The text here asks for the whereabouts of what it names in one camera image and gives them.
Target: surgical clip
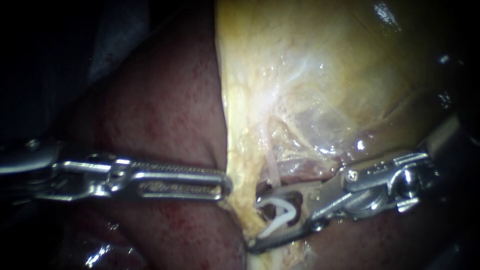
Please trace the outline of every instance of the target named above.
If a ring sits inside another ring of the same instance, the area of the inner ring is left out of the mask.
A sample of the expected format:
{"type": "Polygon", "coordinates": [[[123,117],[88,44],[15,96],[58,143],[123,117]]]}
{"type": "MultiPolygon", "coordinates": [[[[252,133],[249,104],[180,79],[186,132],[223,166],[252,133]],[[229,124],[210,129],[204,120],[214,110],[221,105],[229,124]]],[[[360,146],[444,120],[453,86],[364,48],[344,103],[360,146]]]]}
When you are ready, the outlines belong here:
{"type": "Polygon", "coordinates": [[[257,208],[262,212],[272,205],[285,213],[248,243],[249,252],[260,254],[307,237],[332,218],[357,220],[395,208],[404,212],[419,202],[414,178],[434,176],[430,166],[426,153],[398,151],[343,167],[326,182],[272,189],[257,198],[257,208]]]}

